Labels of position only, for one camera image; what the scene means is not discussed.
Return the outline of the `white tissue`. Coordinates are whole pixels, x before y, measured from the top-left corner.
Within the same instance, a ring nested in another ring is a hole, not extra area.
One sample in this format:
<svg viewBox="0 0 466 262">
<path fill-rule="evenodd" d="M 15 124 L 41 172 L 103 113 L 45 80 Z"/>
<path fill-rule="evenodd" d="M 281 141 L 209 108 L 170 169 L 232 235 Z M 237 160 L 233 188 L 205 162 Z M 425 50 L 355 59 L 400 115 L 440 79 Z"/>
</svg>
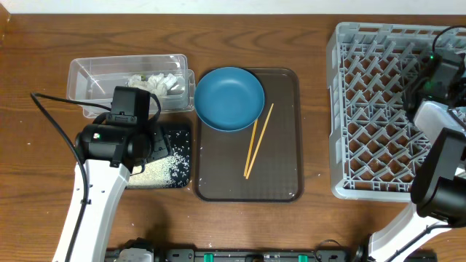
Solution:
<svg viewBox="0 0 466 262">
<path fill-rule="evenodd" d="M 144 76 L 140 74 L 132 75 L 128 81 L 128 87 L 135 87 L 141 90 L 148 91 L 157 96 L 167 96 L 168 91 L 178 82 L 178 78 L 173 74 Z"/>
</svg>

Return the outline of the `dark blue plate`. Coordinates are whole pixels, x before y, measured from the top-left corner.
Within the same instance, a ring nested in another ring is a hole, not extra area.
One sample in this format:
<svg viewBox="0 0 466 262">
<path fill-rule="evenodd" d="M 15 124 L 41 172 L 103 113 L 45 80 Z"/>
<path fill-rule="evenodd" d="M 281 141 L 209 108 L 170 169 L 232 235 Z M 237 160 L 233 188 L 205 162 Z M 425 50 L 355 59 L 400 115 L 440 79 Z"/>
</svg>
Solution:
<svg viewBox="0 0 466 262">
<path fill-rule="evenodd" d="M 265 106 L 258 78 L 244 68 L 222 67 L 206 73 L 194 93 L 199 119 L 210 128 L 236 132 L 249 127 Z"/>
</svg>

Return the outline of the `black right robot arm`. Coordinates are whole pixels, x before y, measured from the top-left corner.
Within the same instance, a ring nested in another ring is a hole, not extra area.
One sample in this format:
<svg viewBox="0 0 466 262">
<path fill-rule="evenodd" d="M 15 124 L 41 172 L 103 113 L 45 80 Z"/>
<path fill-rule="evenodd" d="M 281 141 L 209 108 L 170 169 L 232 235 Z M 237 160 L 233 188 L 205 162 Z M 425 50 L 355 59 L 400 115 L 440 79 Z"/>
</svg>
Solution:
<svg viewBox="0 0 466 262">
<path fill-rule="evenodd" d="M 411 201 L 361 248 L 362 261 L 404 261 L 439 234 L 465 227 L 465 54 L 441 50 L 403 94 L 406 116 L 431 143 L 411 187 Z"/>
</svg>

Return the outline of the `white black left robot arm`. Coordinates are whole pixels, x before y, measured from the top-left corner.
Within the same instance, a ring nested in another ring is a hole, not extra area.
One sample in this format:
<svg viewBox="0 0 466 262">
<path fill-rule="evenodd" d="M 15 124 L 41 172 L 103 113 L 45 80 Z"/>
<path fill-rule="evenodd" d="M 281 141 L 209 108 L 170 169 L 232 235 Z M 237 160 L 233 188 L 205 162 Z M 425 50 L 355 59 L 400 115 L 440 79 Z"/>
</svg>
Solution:
<svg viewBox="0 0 466 262">
<path fill-rule="evenodd" d="M 74 192 L 54 261 L 103 261 L 114 216 L 135 167 L 172 154 L 160 124 L 89 124 L 76 137 Z"/>
</svg>

